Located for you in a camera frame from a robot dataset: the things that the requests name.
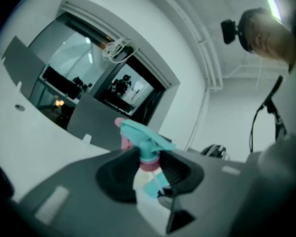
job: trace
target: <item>teal spray nozzle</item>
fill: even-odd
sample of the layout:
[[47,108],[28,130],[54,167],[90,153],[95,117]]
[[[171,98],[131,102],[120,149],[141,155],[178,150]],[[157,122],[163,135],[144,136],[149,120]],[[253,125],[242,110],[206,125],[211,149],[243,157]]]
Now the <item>teal spray nozzle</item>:
[[159,151],[171,151],[176,147],[145,125],[130,119],[122,121],[120,129],[121,134],[140,149],[141,163],[155,162],[159,159]]

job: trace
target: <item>window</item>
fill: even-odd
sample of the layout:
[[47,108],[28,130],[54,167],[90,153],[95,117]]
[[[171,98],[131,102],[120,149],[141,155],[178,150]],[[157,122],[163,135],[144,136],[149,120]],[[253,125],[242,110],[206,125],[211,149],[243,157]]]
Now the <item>window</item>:
[[[30,45],[46,63],[30,101],[57,124],[61,117],[63,128],[83,94],[91,94],[117,115],[120,112],[148,124],[165,88],[134,56],[119,64],[105,61],[102,51],[110,41],[70,14],[57,18]],[[123,60],[132,52],[126,47],[115,60]],[[60,111],[55,111],[59,103]]]
[[153,90],[143,77],[125,64],[111,81],[103,99],[132,116]]

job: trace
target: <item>light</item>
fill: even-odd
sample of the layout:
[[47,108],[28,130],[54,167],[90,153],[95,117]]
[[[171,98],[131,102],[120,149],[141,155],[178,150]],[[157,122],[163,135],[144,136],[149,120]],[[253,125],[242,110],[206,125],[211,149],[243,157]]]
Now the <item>light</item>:
[[91,64],[93,64],[92,54],[91,53],[88,53],[88,57],[89,57],[89,62]]
[[63,100],[56,100],[55,105],[56,106],[63,106],[65,102]]
[[267,0],[270,8],[271,8],[271,11],[272,11],[272,14],[273,16],[278,19],[279,21],[282,21],[282,18],[281,18],[281,14],[280,14],[280,11],[277,7],[277,4],[276,4],[276,1],[275,0]]

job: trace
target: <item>glass window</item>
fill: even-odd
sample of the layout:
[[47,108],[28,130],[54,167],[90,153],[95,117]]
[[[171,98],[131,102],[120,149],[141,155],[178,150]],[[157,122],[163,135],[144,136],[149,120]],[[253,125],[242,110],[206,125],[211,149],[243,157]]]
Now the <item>glass window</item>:
[[154,88],[128,64],[117,73],[104,94],[104,100],[132,115]]
[[88,37],[74,33],[51,57],[49,65],[70,81],[79,78],[82,86],[94,85],[110,65],[102,57],[105,45],[96,45]]

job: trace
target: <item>white tape strip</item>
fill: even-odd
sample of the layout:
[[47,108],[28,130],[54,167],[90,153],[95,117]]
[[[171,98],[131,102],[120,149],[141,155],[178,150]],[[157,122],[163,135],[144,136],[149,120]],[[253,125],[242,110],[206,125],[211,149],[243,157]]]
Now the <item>white tape strip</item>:
[[229,166],[222,167],[222,171],[223,172],[226,172],[228,174],[232,174],[232,175],[239,175],[240,172],[241,172],[239,169],[236,169],[236,168],[233,168],[233,167],[229,167]]
[[66,201],[68,195],[69,191],[66,188],[58,186],[53,194],[37,210],[35,217],[42,223],[49,225]]

